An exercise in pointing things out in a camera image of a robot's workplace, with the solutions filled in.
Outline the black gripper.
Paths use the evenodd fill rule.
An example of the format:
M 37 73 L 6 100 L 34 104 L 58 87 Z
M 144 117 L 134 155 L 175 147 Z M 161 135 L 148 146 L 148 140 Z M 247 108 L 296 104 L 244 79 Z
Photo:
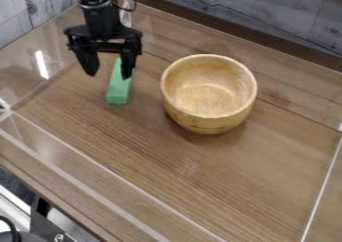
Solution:
M 137 54 L 141 53 L 141 37 L 140 31 L 126 27 L 120 21 L 118 8 L 113 4 L 105 6 L 80 5 L 85 23 L 64 29 L 64 34 L 73 43 L 77 38 L 89 41 L 108 41 L 110 39 L 124 39 L 133 42 L 133 49 Z M 84 72 L 89 76 L 94 76 L 100 67 L 96 46 L 73 46 L 72 51 Z M 134 52 L 122 48 L 120 51 L 121 59 L 121 78 L 128 79 L 132 76 L 134 68 L 136 55 Z

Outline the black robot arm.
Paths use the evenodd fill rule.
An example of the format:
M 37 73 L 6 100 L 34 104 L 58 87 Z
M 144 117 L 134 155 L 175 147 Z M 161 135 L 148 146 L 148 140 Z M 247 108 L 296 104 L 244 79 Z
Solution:
M 121 79 L 132 76 L 136 58 L 141 54 L 142 33 L 120 21 L 117 0 L 78 0 L 85 23 L 66 27 L 66 47 L 73 52 L 82 70 L 94 76 L 100 67 L 98 52 L 117 53 L 121 59 Z

